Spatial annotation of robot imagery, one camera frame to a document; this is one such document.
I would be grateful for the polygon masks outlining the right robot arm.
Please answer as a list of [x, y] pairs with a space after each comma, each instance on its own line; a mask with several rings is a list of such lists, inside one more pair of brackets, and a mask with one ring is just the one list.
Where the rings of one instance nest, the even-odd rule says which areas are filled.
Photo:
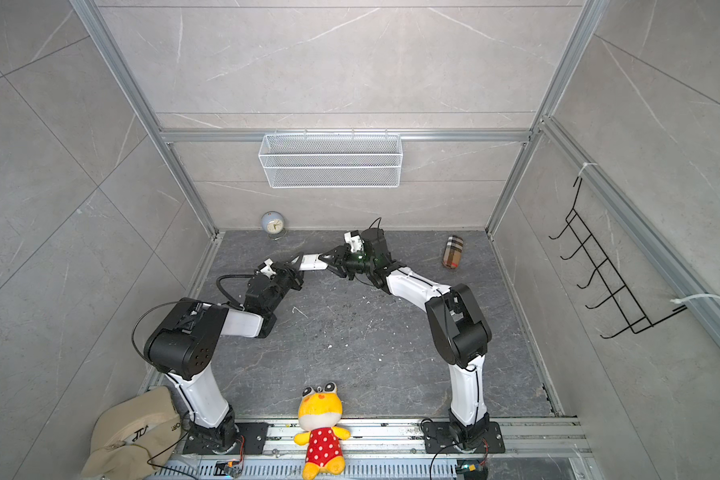
[[395, 260], [378, 227], [347, 232], [343, 244], [314, 257], [314, 266], [349, 280], [363, 275], [426, 314], [434, 346], [449, 365], [450, 435], [457, 447], [474, 447], [490, 424], [483, 367], [492, 332], [470, 288], [427, 279]]

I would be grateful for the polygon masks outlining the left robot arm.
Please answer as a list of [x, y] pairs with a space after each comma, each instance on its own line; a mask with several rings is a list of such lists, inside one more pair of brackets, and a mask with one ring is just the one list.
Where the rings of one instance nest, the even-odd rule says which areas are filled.
[[172, 303], [142, 348], [143, 359], [167, 376], [188, 409], [189, 434], [224, 452], [241, 434], [212, 372], [217, 344], [223, 336], [267, 337], [277, 321], [277, 307], [289, 291], [302, 288], [304, 273], [282, 262], [263, 264], [253, 274], [218, 277], [217, 288], [227, 279], [248, 281], [242, 303], [227, 292], [223, 304], [183, 297]]

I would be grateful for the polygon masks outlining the white remote control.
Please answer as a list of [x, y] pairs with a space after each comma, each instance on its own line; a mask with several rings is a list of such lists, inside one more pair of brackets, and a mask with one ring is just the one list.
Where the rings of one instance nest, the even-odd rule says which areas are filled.
[[299, 265], [300, 271], [323, 271], [327, 270], [329, 265], [319, 258], [318, 254], [305, 254], [301, 257]]

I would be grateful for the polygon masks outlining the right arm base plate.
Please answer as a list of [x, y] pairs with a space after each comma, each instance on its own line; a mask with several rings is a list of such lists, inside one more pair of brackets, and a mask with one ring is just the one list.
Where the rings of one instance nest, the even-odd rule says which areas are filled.
[[497, 422], [462, 428], [457, 422], [424, 419], [419, 428], [428, 454], [503, 454], [503, 434]]

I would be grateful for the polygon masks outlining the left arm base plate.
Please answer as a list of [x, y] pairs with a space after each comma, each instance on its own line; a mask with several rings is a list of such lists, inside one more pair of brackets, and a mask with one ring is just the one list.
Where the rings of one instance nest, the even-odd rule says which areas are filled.
[[268, 429], [265, 422], [226, 423], [213, 429], [192, 425], [182, 453], [233, 455], [243, 448], [244, 455], [260, 455]]

